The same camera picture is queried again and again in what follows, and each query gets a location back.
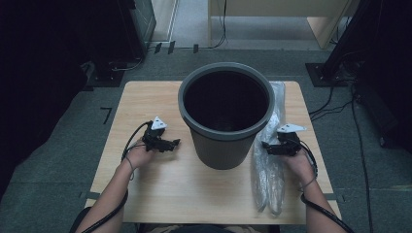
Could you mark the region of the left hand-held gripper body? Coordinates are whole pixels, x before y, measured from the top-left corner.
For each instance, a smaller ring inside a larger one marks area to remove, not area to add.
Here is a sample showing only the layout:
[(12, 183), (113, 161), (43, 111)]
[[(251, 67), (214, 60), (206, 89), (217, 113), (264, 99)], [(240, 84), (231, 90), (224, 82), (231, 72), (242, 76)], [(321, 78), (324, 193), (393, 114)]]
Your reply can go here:
[(145, 130), (142, 141), (146, 145), (146, 150), (166, 151), (167, 144), (161, 139), (167, 124), (164, 123), (158, 116), (149, 122)]

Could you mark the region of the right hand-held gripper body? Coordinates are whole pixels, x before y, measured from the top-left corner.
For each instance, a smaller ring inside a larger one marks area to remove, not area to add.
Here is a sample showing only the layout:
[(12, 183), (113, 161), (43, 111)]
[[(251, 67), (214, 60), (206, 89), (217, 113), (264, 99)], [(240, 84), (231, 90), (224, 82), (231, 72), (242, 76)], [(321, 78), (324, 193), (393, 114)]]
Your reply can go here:
[(281, 155), (295, 156), (301, 149), (300, 139), (297, 136), (299, 131), (305, 131), (301, 125), (287, 123), (277, 129), (277, 138), (280, 142)]

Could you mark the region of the clear plastic trash bag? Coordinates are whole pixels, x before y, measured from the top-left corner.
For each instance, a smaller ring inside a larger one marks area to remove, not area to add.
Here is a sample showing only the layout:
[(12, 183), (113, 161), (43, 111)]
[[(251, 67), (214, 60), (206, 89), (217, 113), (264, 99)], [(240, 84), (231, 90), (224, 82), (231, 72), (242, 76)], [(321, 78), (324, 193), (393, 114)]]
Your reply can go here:
[(252, 189), (257, 211), (269, 212), (277, 217), (283, 211), (285, 179), (283, 163), (276, 156), (269, 154), (262, 142), (278, 145), (277, 129), (286, 122), (285, 84), (271, 82), (274, 93), (274, 110), (266, 126), (258, 132), (253, 143), (252, 153)]

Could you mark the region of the black plastic trash bin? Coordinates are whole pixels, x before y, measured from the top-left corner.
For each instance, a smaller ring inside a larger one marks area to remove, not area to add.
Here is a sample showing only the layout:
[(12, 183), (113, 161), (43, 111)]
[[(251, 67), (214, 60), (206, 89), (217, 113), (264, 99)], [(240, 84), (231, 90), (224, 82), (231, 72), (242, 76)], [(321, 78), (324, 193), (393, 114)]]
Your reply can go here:
[(213, 169), (228, 170), (245, 160), (270, 120), (274, 93), (257, 72), (205, 71), (182, 82), (178, 105), (199, 159)]

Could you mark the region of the person's left hand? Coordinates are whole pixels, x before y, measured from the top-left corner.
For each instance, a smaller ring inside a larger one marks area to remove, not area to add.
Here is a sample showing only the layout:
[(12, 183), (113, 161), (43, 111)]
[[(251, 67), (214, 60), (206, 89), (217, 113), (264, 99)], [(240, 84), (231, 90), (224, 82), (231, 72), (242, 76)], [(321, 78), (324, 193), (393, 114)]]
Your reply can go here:
[(131, 160), (134, 169), (140, 168), (149, 163), (155, 157), (155, 150), (147, 150), (146, 144), (142, 140), (136, 141), (126, 155)]

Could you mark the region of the person's right hand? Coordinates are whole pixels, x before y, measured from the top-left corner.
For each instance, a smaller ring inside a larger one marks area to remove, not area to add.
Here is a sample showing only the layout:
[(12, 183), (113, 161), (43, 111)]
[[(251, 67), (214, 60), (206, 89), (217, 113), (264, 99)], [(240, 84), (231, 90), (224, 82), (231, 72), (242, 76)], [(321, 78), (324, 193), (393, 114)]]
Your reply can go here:
[(281, 160), (297, 176), (300, 184), (306, 184), (315, 177), (313, 168), (304, 150), (300, 150), (294, 156), (282, 156)]

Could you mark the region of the grey wrist band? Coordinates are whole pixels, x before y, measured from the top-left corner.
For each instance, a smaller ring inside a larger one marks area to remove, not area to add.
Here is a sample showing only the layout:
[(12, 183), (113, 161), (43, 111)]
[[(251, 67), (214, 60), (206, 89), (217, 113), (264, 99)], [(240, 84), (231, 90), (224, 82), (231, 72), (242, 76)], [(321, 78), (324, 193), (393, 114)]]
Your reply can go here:
[(310, 182), (308, 182), (308, 183), (306, 183), (306, 184), (302, 184), (298, 190), (299, 190), (300, 192), (304, 192), (304, 189), (305, 189), (308, 185), (310, 185), (312, 182), (314, 182), (316, 179), (317, 179), (317, 178), (314, 177)]
[(130, 181), (133, 181), (134, 180), (134, 177), (135, 177), (135, 175), (134, 175), (134, 167), (133, 167), (133, 164), (131, 163), (131, 160), (128, 158), (128, 156), (126, 156), (124, 159), (126, 159), (127, 160), (127, 162), (128, 162), (128, 164), (130, 165), (130, 169), (131, 169), (131, 175), (130, 175)]

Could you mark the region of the angled black floor tape mark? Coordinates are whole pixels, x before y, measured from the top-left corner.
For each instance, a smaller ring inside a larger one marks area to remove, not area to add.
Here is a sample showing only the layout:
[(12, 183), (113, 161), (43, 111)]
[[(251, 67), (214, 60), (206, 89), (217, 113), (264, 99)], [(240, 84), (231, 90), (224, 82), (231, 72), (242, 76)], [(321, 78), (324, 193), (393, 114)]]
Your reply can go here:
[(111, 115), (111, 112), (112, 112), (113, 108), (111, 108), (111, 107), (100, 107), (100, 110), (104, 111), (106, 113), (104, 121), (103, 121), (103, 124), (106, 124), (109, 120), (109, 117)]

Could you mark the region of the black metal stand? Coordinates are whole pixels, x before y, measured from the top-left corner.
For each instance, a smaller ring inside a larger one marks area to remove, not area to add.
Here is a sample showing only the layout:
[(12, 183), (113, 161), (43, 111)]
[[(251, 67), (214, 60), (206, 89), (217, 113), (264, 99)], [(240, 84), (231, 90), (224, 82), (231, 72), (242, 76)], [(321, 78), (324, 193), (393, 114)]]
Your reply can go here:
[(306, 70), (313, 86), (336, 85), (340, 65), (344, 61), (360, 60), (370, 45), (373, 30), (366, 22), (373, 16), (374, 0), (360, 0), (348, 27), (343, 32), (325, 63), (306, 63)]

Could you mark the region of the black stand base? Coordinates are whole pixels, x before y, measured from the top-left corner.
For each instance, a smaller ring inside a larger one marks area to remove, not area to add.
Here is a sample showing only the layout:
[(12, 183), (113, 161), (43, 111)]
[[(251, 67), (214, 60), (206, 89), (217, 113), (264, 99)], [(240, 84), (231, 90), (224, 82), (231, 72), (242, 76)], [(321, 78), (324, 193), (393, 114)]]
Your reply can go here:
[(125, 63), (111, 62), (105, 71), (100, 71), (93, 62), (85, 67), (87, 87), (119, 87), (125, 69)]

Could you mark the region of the person's torso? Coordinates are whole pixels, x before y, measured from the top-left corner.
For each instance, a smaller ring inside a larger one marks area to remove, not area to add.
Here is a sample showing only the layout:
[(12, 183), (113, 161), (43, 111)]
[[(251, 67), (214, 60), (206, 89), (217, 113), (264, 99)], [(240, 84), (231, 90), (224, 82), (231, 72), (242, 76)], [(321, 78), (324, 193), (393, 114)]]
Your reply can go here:
[(251, 225), (141, 224), (137, 233), (281, 233), (279, 225), (257, 230)]

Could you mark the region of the grey metal cabinet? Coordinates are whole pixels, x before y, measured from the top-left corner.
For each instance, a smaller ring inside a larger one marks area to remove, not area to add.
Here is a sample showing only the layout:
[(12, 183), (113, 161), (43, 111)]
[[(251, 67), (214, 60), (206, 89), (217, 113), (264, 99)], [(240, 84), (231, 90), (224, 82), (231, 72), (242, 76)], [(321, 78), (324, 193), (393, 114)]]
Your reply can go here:
[(147, 54), (152, 36), (155, 31), (156, 20), (152, 0), (129, 0), (130, 11), (139, 38), (140, 48)]

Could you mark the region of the light wooden desk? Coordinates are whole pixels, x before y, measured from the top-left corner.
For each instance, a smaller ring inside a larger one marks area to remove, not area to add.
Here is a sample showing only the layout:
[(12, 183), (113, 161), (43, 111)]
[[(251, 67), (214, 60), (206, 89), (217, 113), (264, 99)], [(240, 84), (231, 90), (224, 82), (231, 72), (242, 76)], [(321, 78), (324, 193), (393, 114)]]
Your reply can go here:
[(208, 42), (212, 17), (305, 17), (321, 49), (328, 47), (343, 17), (351, 17), (361, 0), (208, 0)]

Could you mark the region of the dark curtain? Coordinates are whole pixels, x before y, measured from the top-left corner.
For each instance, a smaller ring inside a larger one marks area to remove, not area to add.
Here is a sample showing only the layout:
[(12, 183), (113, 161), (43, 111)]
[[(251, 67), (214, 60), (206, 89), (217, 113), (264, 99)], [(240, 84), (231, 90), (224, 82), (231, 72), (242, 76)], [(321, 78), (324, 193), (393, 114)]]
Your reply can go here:
[(360, 102), (383, 148), (412, 154), (412, 0), (383, 0), (378, 36), (358, 73)]
[(0, 201), (16, 167), (51, 135), (86, 86), (144, 50), (133, 0), (0, 0)]

